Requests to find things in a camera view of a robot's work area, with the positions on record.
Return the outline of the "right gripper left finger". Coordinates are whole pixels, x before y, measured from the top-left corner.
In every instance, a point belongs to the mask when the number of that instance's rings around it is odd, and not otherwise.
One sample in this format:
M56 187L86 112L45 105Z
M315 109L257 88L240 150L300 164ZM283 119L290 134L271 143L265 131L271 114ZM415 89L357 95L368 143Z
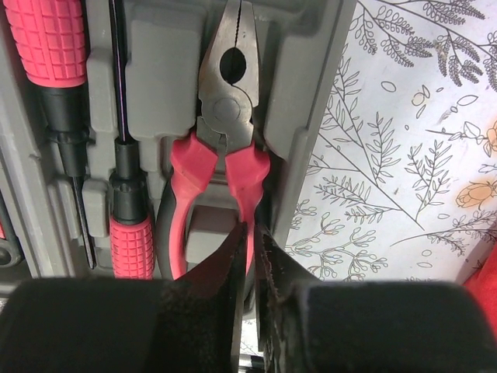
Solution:
M1 314L3 372L236 372L248 229L175 281L46 278Z

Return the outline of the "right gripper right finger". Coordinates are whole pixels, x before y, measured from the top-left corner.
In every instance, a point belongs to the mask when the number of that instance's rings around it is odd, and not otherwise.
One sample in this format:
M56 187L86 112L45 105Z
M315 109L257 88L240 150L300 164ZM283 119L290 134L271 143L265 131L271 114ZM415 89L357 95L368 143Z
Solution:
M322 281L254 233L258 345L268 372L494 372L474 297L443 281Z

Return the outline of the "pink black screwdriver short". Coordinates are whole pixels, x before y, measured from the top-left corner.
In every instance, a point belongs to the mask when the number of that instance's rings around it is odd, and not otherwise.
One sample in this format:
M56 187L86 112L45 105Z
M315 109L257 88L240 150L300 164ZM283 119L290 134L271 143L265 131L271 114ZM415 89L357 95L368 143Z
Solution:
M118 135L116 165L109 178L113 202L109 220L113 273L118 278L150 280L155 268L153 228L147 178L141 169L139 143L128 128L125 67L126 24L122 1L109 2L113 81Z

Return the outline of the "pink black pliers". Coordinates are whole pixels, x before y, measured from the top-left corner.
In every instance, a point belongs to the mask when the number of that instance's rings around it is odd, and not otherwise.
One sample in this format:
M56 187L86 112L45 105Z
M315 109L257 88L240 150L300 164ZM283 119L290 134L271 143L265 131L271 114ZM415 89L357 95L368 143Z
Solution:
M198 75L200 115L196 128L172 143L172 174L156 220L158 264L163 277L187 272L186 223L224 156L225 176L247 224L246 263L254 254L255 210L270 170L269 155L258 149L252 114L259 105L259 48L253 5L228 1L203 57Z

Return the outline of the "grey plastic tool case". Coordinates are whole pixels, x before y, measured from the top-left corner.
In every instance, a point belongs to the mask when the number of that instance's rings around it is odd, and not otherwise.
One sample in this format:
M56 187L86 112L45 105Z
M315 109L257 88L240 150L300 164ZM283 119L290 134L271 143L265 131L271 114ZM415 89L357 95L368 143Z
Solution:
M194 125L200 59L220 19L222 1L126 1L127 101L148 200L159 215L175 139ZM105 1L52 1L48 9L80 12L86 77L78 101L82 197L96 267L87 264L81 224L57 137L40 94L27 78L18 47L30 1L1 4L1 192L19 242L8 250L1 281L110 276L109 220L116 167L116 99ZM265 181L269 225L287 240L304 175L325 112L332 78L355 5L351 1L256 1L261 64L256 137L271 159Z

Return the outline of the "pink black long screwdriver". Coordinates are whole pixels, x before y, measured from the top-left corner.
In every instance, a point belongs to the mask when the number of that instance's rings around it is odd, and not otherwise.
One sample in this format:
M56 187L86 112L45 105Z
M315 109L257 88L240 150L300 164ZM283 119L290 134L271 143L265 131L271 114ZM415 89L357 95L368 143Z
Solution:
M5 1L5 13L27 78L37 87L50 140L71 178L90 268L96 255L82 197L89 127L85 115L85 24L80 1Z

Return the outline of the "pink black utility knife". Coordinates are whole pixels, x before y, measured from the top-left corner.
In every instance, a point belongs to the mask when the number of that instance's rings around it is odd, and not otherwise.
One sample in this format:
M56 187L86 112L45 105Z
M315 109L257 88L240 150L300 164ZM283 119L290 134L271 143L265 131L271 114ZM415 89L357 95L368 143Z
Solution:
M1 268L14 267L24 259L4 200L1 200Z

